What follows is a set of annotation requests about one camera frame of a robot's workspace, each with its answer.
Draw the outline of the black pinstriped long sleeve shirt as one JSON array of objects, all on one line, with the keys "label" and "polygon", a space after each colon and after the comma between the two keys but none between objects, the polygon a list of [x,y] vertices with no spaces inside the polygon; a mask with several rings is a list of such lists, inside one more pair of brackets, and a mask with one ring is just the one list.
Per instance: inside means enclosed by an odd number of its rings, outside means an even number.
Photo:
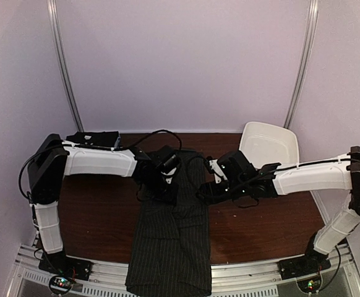
[{"label": "black pinstriped long sleeve shirt", "polygon": [[126,290],[137,296],[210,296],[210,227],[208,207],[195,196],[205,182],[205,168],[195,150],[183,150],[175,206],[141,190]]}]

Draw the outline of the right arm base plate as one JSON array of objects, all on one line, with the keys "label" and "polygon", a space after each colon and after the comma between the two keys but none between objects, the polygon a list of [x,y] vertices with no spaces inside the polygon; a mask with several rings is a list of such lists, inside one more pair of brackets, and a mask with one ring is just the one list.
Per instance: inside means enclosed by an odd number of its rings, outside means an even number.
[{"label": "right arm base plate", "polygon": [[331,263],[328,259],[317,260],[307,256],[289,258],[278,262],[278,268],[282,280],[317,274],[322,270],[329,269],[330,267]]}]

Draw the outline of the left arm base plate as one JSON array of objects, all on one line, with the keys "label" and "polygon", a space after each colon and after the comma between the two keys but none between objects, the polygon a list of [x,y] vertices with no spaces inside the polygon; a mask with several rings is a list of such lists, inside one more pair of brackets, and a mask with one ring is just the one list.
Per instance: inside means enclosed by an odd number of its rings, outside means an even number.
[{"label": "left arm base plate", "polygon": [[68,257],[62,251],[54,254],[44,253],[38,268],[42,271],[67,278],[88,281],[92,270],[92,263],[89,260]]}]

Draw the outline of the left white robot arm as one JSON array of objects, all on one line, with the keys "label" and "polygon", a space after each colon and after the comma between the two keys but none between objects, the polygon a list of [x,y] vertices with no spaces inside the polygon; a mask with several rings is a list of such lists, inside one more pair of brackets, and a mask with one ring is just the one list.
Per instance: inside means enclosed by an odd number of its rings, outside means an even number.
[{"label": "left white robot arm", "polygon": [[43,257],[58,275],[71,269],[59,227],[58,201],[64,177],[77,174],[113,175],[132,178],[154,199],[175,205],[178,185],[172,181],[181,164],[178,151],[164,145],[146,153],[135,142],[120,144],[118,132],[77,132],[61,139],[50,134],[20,170],[28,174],[29,191],[21,195],[32,207],[40,234]]}]

